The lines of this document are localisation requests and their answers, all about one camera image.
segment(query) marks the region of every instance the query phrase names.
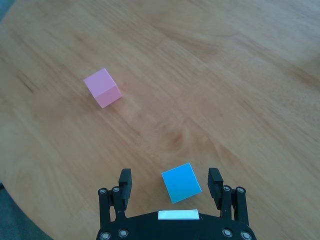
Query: block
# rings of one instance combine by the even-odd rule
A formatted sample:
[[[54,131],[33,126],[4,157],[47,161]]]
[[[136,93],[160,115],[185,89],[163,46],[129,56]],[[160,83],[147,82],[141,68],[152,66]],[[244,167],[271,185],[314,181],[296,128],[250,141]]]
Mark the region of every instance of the block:
[[[117,84],[105,68],[88,76],[84,83],[102,108],[122,97]]]
[[[0,0],[0,21],[5,17],[15,0]]]
[[[162,178],[173,204],[202,192],[190,163],[163,172]]]

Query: blue cube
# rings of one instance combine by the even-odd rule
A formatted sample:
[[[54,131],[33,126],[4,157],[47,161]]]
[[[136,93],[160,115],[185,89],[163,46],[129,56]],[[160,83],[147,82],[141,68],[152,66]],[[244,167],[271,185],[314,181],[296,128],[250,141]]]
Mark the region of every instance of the blue cube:
[[[202,192],[189,162],[163,172],[162,177],[173,204]]]
[[[5,17],[15,0],[0,0],[0,21]]]

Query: white label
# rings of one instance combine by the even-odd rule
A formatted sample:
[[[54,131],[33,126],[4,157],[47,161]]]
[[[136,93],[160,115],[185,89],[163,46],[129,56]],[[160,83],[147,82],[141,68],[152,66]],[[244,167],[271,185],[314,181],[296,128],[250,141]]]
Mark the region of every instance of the white label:
[[[199,212],[197,209],[159,211],[158,220],[199,220]]]

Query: pink cube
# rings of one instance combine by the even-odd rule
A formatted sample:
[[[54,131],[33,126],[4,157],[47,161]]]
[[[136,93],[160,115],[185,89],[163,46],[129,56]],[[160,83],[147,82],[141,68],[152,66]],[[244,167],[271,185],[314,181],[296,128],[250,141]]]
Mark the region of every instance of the pink cube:
[[[105,108],[122,97],[121,92],[105,68],[88,76],[84,83],[97,103]]]

